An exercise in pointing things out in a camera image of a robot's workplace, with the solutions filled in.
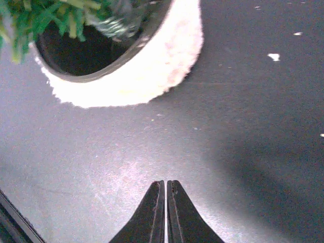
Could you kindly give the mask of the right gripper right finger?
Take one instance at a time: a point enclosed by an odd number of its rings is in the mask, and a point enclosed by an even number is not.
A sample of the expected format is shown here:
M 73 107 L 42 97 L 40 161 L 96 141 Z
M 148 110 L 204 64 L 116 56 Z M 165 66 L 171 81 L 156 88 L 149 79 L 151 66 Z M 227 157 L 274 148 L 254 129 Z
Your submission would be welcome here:
M 203 220 L 178 180 L 167 182 L 168 242 L 224 243 Z

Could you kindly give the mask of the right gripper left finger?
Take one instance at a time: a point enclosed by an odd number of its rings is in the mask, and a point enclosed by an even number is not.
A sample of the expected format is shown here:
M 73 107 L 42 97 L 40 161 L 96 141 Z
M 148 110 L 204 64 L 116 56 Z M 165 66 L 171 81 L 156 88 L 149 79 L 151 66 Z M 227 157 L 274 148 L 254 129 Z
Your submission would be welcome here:
M 165 241 L 165 184 L 154 181 L 127 224 L 110 243 L 162 243 Z

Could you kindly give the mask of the small green christmas tree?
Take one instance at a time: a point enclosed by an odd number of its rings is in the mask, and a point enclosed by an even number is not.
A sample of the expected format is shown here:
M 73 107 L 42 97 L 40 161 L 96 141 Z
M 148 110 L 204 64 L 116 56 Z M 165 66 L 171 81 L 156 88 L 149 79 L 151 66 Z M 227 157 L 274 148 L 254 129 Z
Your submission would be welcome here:
M 204 43 L 200 1 L 1 1 L 1 43 L 29 51 L 62 103 L 147 103 L 180 84 Z

